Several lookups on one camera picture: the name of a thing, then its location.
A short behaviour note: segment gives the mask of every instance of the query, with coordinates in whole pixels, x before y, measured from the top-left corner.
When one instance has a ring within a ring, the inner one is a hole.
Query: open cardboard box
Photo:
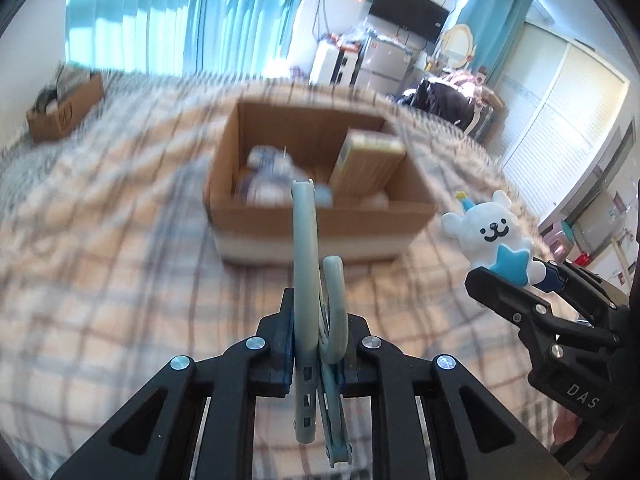
[[[254,206],[234,197],[238,177],[254,146],[287,150],[316,182],[326,182],[349,128],[396,134],[381,116],[330,108],[239,100],[229,115],[209,168],[204,203],[218,252],[228,262],[288,264],[293,261],[292,207]],[[388,260],[399,256],[431,220],[436,206],[410,155],[384,188],[386,209],[335,200],[318,208],[320,257]]]
[[[43,114],[32,108],[27,112],[31,137],[35,142],[63,139],[103,97],[102,76],[99,73],[93,74],[89,81],[76,88],[67,99],[60,101],[57,110]]]

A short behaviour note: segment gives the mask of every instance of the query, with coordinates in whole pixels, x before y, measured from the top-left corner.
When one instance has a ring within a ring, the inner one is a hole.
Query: checkered blanket
[[[201,360],[254,334],[291,285],[290,269],[223,264],[202,205],[219,134],[241,95],[383,114],[402,131],[440,211],[459,210],[456,190],[481,202],[505,189],[535,232],[482,148],[372,92],[197,77],[117,75],[111,84],[115,77],[105,74],[107,97],[82,135],[59,145],[50,172],[0,223],[0,429],[36,480],[172,356]],[[438,219],[393,263],[346,267],[349,310],[406,354],[455,355],[548,445],[554,406],[527,384],[515,330],[466,294],[468,262]],[[254,478],[369,478],[367,399],[345,400],[353,465],[335,469],[321,431],[309,446],[296,443],[292,410],[291,398],[258,400]]]

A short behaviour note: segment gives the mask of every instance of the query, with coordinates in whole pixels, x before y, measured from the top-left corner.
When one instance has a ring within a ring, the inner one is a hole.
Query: cardboard box
[[[67,99],[59,102],[58,109],[52,113],[43,114],[32,108],[27,112],[27,122],[33,140],[44,142],[60,140],[68,136],[103,97],[102,76],[94,74]]]
[[[347,132],[329,186],[334,196],[372,196],[384,189],[404,158],[404,142],[395,135]]]
[[[260,207],[235,199],[239,173],[252,147],[287,150],[317,182],[327,183],[349,128],[395,134],[384,118],[330,108],[239,100],[209,167],[204,204],[220,255],[241,264],[293,260],[291,206]],[[317,209],[320,257],[388,260],[400,255],[436,212],[428,186],[407,155],[385,186],[386,209],[348,199]]]

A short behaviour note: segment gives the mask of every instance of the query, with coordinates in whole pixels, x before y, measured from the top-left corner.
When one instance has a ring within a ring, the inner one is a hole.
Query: sliding door
[[[583,49],[525,26],[496,86],[506,113],[486,148],[541,220],[589,169],[627,88],[627,80]]]

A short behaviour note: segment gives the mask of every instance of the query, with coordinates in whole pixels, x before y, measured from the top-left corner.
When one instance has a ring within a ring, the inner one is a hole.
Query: human hand
[[[554,446],[562,446],[562,444],[569,442],[578,431],[579,425],[580,418],[575,415],[575,413],[560,406],[558,417],[554,422]],[[617,434],[618,432],[606,434],[598,445],[585,457],[584,466],[587,470],[590,470],[602,460],[602,457],[615,440]]]

